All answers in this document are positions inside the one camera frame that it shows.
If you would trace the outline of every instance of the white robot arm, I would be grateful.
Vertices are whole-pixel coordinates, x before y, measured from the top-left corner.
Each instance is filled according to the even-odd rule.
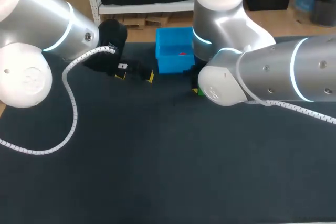
[[[213,102],[336,101],[335,36],[275,45],[243,0],[196,0],[194,16],[195,55],[207,63],[198,83]]]
[[[72,61],[98,41],[98,27],[64,0],[0,0],[0,100],[39,104],[52,83],[42,51]]]

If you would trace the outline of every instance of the dark table surface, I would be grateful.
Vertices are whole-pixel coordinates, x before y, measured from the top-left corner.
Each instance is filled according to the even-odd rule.
[[[154,44],[125,54],[155,67]],[[70,130],[66,64],[30,109],[7,108],[2,139],[44,150]],[[0,223],[229,223],[336,220],[336,126],[282,108],[219,107],[181,75],[125,81],[77,66],[79,122],[47,156],[0,146]],[[334,103],[302,103],[336,116]]]

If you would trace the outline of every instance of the blue box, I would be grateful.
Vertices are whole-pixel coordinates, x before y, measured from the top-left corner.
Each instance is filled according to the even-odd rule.
[[[156,58],[159,73],[182,73],[195,65],[193,28],[172,27],[156,30]]]

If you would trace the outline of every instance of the shelf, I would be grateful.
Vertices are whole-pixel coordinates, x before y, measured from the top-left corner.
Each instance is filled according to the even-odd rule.
[[[127,14],[127,13],[165,13],[187,12],[194,10],[195,0],[186,0],[174,3],[150,5],[103,5],[99,6],[99,14]]]

